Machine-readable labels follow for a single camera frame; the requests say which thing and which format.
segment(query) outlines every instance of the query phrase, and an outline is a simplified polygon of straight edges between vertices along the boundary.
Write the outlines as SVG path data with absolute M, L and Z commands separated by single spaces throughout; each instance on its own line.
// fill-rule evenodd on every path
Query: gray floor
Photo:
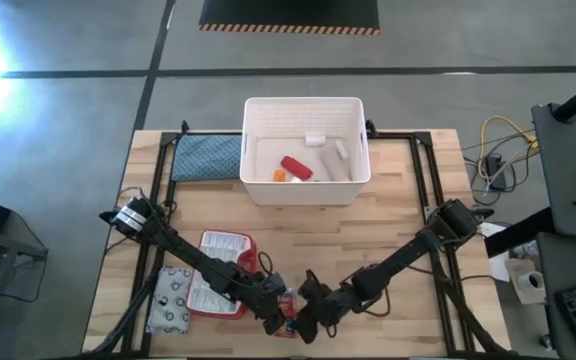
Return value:
M 164 4 L 0 1 L 4 70 L 147 69 Z M 162 69 L 576 65 L 576 0 L 383 0 L 383 35 L 374 38 L 204 33 L 200 5 L 178 1 Z M 0 80 L 0 203 L 50 248 L 39 300 L 0 300 L 0 359 L 78 352 L 108 234 L 97 213 L 116 199 L 143 87 L 141 78 Z M 187 120 L 194 129 L 237 129 L 252 96 L 356 96 L 380 128 L 456 128 L 469 146 L 486 117 L 530 129 L 532 105 L 575 92 L 576 74 L 159 79 L 145 128 Z M 511 133 L 492 123 L 487 136 Z M 465 155 L 476 158 L 477 149 Z M 539 158 L 529 165 L 529 180 L 501 197 L 494 220 L 515 222 L 547 204 Z M 517 172 L 523 178 L 523 166 Z M 9 290 L 30 296 L 33 281 L 25 276 Z M 542 309 L 499 288 L 513 348 L 543 355 Z

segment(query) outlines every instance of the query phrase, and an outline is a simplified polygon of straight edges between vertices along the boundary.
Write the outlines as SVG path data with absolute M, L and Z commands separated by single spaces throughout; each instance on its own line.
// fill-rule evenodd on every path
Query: black metal frame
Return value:
M 429 165 L 429 173 L 430 178 L 432 181 L 432 190 L 434 192 L 434 196 L 436 199 L 436 205 L 439 206 L 444 202 L 444 196 L 441 187 L 441 181 L 439 178 L 439 170 L 437 168 L 437 162 L 435 158 L 432 137 L 430 132 L 377 132 L 374 124 L 372 121 L 368 120 L 366 122 L 366 126 L 368 129 L 368 138 L 371 140 L 382 140 L 382 139 L 397 139 L 397 140 L 406 140 L 410 145 L 410 150 L 412 154 L 412 162 L 413 168 L 415 172 L 415 179 L 417 182 L 417 190 L 419 193 L 419 205 L 420 211 L 424 216 L 424 222 L 426 221 L 427 215 L 431 211 L 432 205 L 429 202 L 429 196 L 426 189 L 425 177 L 424 172 L 421 164 L 421 156 L 419 152 L 419 146 L 423 146 L 426 155 L 427 161 Z M 161 139 L 159 142 L 159 152 L 157 155 L 157 163 L 155 166 L 155 174 L 153 175 L 153 183 L 150 192 L 150 198 L 152 200 L 157 201 L 157 195 L 160 191 L 160 183 L 163 174 L 163 166 L 164 161 L 166 158 L 167 150 L 169 145 L 173 144 L 176 140 L 178 140 L 181 136 L 184 136 L 185 133 L 188 131 L 188 126 L 184 122 L 182 125 L 181 132 L 164 132 L 161 135 Z M 237 134 L 238 132 L 228 132 L 228 134 Z M 209 134 L 223 134 L 219 132 L 209 133 Z M 164 201 L 164 206 L 170 206 L 172 201 L 174 200 L 174 189 L 177 183 L 172 179 L 172 175 L 168 181 L 168 188 L 166 191 L 166 198 Z M 146 274 L 146 263 L 148 258 L 148 250 L 149 245 L 142 245 L 139 250 L 139 256 L 137 258 L 137 263 L 135 266 L 135 278 L 133 281 L 133 291 L 131 295 L 131 301 L 135 299 L 138 295 L 139 290 L 143 286 L 145 274 Z M 164 252 L 160 249 L 157 250 L 155 255 L 155 261 L 152 267 L 152 271 L 159 271 L 161 266 L 163 265 L 163 255 Z M 448 265 L 450 269 L 450 277 L 452 280 L 457 284 L 456 290 L 458 291 L 459 295 L 463 299 L 463 289 L 461 287 L 461 283 L 459 281 L 459 266 L 457 263 L 457 257 L 455 255 L 454 249 L 452 247 L 446 248 L 446 255 L 448 260 Z M 433 269 L 437 266 L 442 266 L 440 262 L 440 256 L 437 252 L 431 253 L 431 263 Z M 456 350 L 455 345 L 455 338 L 453 333 L 452 324 L 450 323 L 450 313 L 448 308 L 448 303 L 446 300 L 446 295 L 442 288 L 439 286 L 437 282 L 437 278 L 435 278 L 435 290 L 437 293 L 437 303 L 439 307 L 439 317 L 442 324 L 442 329 L 444 333 L 444 342 L 446 346 L 446 350 L 448 354 L 451 354 Z M 146 312 L 146 316 L 150 314 L 150 304 L 152 302 L 152 292 L 150 294 L 150 299 L 148 301 L 148 308 Z M 143 332 L 141 338 L 141 344 L 138 350 L 133 350 L 133 337 L 134 337 L 134 325 L 135 319 L 134 316 L 131 319 L 131 323 L 126 327 L 123 342 L 121 346 L 121 351 L 119 353 L 114 353 L 113 357 L 121 358 L 121 359 L 133 359 L 133 358 L 147 358 L 150 353 L 150 343 L 151 343 L 151 334 Z M 467 352 L 475 351 L 474 342 L 472 340 L 472 333 L 466 323 L 462 320 L 461 323 L 462 335 L 464 336 L 464 345 Z

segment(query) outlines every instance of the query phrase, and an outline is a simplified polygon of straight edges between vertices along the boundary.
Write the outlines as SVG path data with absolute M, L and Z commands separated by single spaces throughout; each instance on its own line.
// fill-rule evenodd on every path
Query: wooden tabletop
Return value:
M 430 130 L 446 199 L 472 204 L 468 176 L 455 130 Z M 141 186 L 149 193 L 160 131 L 135 133 L 122 188 Z M 421 150 L 422 161 L 425 154 Z M 267 252 L 288 287 L 297 288 L 312 269 L 322 282 L 336 288 L 339 281 L 361 266 L 380 262 L 412 239 L 423 226 L 409 143 L 371 140 L 372 178 L 350 206 L 259 207 L 239 180 L 178 184 L 178 210 L 171 225 L 181 236 L 198 244 L 205 229 L 232 230 L 252 236 L 259 250 Z M 159 200 L 164 198 L 170 157 L 165 166 Z M 427 188 L 430 175 L 424 162 Z M 132 194 L 121 196 L 123 203 Z M 112 232 L 110 244 L 120 239 Z M 105 258 L 93 305 L 84 349 L 99 344 L 125 310 L 130 297 L 138 254 L 136 243 L 124 242 Z M 462 277 L 490 274 L 481 238 L 475 237 L 458 251 Z M 167 254 L 165 264 L 187 267 Z M 428 256 L 414 263 L 430 269 Z M 321 331 L 310 345 L 299 339 L 268 336 L 250 312 L 241 320 L 227 321 L 193 316 L 187 335 L 155 335 L 151 356 L 184 357 L 384 357 L 441 356 L 444 347 L 435 287 L 431 276 L 404 270 L 388 287 L 392 311 L 385 318 L 349 314 L 329 339 Z M 466 301 L 484 328 L 509 348 L 495 285 L 490 279 L 464 282 Z M 385 310 L 385 300 L 371 308 Z M 456 338 L 461 338 L 456 311 L 451 308 Z M 140 339 L 143 310 L 136 329 Z

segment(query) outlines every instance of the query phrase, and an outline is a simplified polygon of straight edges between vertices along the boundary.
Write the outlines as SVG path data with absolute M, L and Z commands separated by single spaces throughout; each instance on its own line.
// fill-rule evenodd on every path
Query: blue towel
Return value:
M 239 178 L 241 135 L 183 135 L 175 151 L 174 181 Z

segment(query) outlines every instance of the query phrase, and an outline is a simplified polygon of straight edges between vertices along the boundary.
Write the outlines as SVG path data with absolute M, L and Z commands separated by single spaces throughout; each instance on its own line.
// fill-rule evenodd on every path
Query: white storage bin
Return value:
M 324 135 L 327 144 L 343 141 L 351 159 L 351 181 L 330 181 L 321 148 L 305 147 L 306 135 Z M 239 177 L 258 205 L 348 205 L 370 180 L 364 110 L 357 98 L 250 98 L 241 147 Z M 309 167 L 312 178 L 272 182 L 284 156 Z

